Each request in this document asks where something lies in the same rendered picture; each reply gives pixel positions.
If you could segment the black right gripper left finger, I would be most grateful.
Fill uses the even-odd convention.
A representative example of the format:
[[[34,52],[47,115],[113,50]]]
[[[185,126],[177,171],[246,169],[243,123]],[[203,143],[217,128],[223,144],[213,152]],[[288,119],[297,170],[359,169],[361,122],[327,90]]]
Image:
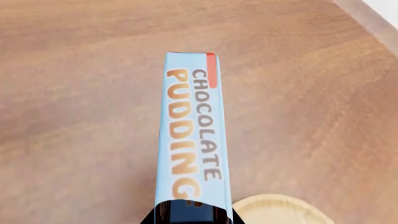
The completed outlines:
[[[156,224],[156,207],[153,207],[140,224]]]

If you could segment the light blue chocolate pudding box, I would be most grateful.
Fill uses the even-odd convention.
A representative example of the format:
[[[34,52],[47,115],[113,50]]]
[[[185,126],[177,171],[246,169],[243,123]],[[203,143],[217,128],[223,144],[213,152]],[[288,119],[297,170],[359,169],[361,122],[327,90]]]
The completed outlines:
[[[155,224],[233,224],[220,61],[165,56]]]

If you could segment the light wooden plate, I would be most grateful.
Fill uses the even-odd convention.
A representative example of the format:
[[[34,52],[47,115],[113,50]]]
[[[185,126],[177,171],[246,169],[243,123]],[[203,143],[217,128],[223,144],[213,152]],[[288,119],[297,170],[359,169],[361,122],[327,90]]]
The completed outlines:
[[[335,224],[309,203],[281,194],[258,194],[233,203],[245,224]]]

